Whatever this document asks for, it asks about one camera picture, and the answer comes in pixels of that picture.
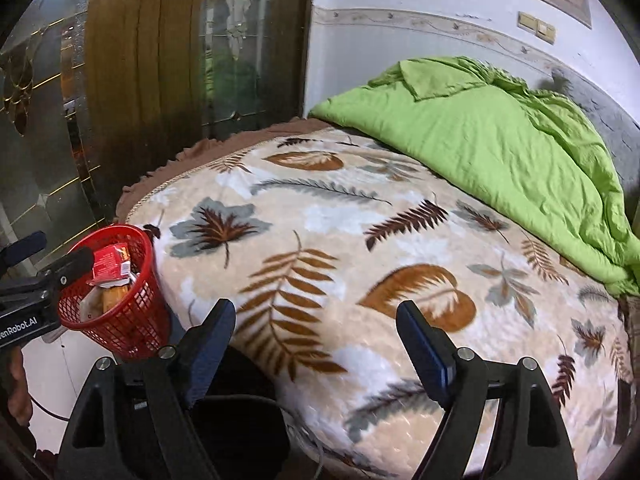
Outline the left hand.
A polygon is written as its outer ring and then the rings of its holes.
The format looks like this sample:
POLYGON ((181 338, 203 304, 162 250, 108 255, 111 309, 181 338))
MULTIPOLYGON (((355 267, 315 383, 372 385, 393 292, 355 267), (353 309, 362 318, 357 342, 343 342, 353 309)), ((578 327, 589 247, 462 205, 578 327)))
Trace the left hand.
POLYGON ((12 386, 8 396, 9 413, 20 426, 28 427, 32 420, 32 399, 28 392, 23 353, 20 347, 14 347, 9 352, 6 370, 12 386))

